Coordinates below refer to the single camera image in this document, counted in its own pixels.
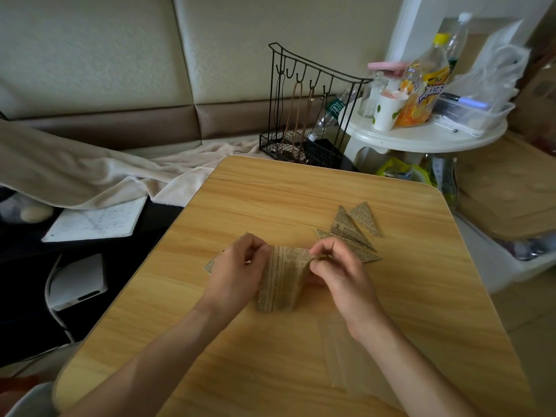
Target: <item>wooden table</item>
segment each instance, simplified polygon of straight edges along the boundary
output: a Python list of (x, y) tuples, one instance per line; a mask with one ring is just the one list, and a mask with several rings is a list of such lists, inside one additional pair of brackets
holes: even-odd
[[(486, 415), (532, 415), (530, 388), (441, 194), (420, 183), (229, 157), (211, 174), (60, 374), (64, 410), (187, 313), (204, 264), (252, 232), (310, 247), (339, 204), (367, 201), (384, 258), (367, 265), (402, 330)], [(252, 302), (207, 348), (161, 415), (397, 416), (379, 399), (330, 387), (317, 318), (335, 310), (305, 287), (293, 313)]]

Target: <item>green label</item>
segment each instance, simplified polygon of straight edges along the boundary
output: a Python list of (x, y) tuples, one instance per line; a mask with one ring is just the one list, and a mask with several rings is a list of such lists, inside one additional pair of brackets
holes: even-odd
[(326, 112), (332, 114), (336, 121), (338, 121), (338, 115), (345, 106), (346, 104), (344, 104), (340, 98), (334, 98), (334, 100), (326, 107)]
[(457, 62), (458, 62), (458, 59), (457, 59), (457, 58), (450, 58), (450, 59), (448, 60), (448, 64), (450, 64), (450, 73), (451, 73), (452, 70), (454, 69), (455, 63), (457, 63)]

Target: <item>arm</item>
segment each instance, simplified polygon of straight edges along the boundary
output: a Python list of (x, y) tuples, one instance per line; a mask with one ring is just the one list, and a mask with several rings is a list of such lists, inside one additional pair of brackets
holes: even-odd
[(386, 315), (361, 261), (339, 238), (316, 243), (311, 271), (330, 288), (351, 335), (380, 367), (411, 417), (477, 417), (471, 402), (404, 336)]
[(199, 354), (254, 297), (270, 252), (252, 234), (239, 238), (219, 255), (193, 309), (62, 417), (156, 415)]

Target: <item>fleece blanket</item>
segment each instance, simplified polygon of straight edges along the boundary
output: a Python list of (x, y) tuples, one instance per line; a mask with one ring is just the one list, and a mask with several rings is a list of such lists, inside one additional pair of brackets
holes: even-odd
[(185, 206), (219, 162), (235, 154), (268, 158), (255, 141), (146, 160), (0, 120), (0, 184), (64, 208), (100, 209), (147, 195)]

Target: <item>white cup with leaf pattern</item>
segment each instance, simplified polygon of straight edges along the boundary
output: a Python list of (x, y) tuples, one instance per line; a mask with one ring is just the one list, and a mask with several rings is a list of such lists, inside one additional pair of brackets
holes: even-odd
[(392, 130), (408, 98), (406, 92), (390, 92), (388, 90), (380, 92), (372, 119), (374, 128), (383, 132)]

